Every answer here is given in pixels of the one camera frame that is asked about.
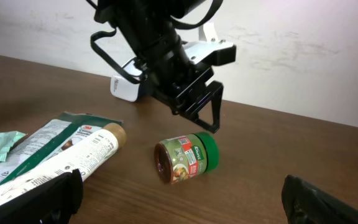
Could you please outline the white tube with tan cap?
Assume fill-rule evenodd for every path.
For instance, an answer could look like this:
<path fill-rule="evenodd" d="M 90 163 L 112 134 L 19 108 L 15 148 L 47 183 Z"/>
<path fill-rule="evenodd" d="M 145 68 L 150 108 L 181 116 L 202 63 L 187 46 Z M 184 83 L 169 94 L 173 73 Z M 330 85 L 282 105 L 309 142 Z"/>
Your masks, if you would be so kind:
<path fill-rule="evenodd" d="M 0 206 L 64 174 L 78 169 L 86 180 L 101 164 L 125 145 L 122 126 L 110 123 L 30 171 L 0 185 Z"/>

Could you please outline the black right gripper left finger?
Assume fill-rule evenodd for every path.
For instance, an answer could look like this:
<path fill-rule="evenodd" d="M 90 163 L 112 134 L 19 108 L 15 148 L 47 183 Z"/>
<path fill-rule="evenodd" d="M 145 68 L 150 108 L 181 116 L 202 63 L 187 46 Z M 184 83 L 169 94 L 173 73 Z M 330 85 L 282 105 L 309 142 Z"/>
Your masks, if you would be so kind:
<path fill-rule="evenodd" d="M 68 223 L 83 199 L 78 169 L 0 205 L 0 223 Z"/>

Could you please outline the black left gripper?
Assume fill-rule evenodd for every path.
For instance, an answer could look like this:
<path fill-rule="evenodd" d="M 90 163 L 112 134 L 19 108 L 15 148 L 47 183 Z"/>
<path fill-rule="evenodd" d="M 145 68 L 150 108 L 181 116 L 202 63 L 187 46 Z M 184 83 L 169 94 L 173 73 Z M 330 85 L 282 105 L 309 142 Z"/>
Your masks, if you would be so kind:
<path fill-rule="evenodd" d="M 186 56 L 183 43 L 169 49 L 152 51 L 150 59 L 143 59 L 142 83 L 147 93 L 167 105 L 174 115 L 194 120 L 203 129 L 216 133 L 220 128 L 220 109 L 223 84 L 213 81 L 214 65 L 200 62 L 196 65 Z M 203 121 L 198 113 L 211 103 L 213 123 Z"/>

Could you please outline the green lid spice jar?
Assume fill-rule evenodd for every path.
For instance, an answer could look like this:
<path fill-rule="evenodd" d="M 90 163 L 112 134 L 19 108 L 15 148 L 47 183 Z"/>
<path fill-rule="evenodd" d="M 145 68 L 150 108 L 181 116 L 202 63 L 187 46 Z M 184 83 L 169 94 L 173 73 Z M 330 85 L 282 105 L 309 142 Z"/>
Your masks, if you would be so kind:
<path fill-rule="evenodd" d="M 174 184 L 217 168 L 219 149 L 211 134 L 191 133 L 158 142 L 154 159 L 161 180 Z"/>

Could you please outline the green 3M gloves package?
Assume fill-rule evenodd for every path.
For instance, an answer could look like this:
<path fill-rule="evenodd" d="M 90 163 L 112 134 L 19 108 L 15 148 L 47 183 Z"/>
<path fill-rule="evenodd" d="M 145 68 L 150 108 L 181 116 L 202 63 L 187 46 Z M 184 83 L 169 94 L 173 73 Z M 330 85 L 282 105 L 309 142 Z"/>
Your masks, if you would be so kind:
<path fill-rule="evenodd" d="M 109 123 L 123 125 L 122 120 L 92 114 L 62 113 L 20 140 L 8 152 L 6 160 L 0 162 L 0 185 L 56 156 Z"/>

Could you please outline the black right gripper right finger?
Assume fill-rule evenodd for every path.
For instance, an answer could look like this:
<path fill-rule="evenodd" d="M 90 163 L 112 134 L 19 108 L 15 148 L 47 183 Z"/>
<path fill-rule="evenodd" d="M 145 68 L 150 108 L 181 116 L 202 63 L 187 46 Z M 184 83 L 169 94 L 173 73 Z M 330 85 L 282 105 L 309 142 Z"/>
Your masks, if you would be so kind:
<path fill-rule="evenodd" d="M 294 175 L 285 178 L 282 205 L 289 224 L 358 224 L 358 210 Z"/>

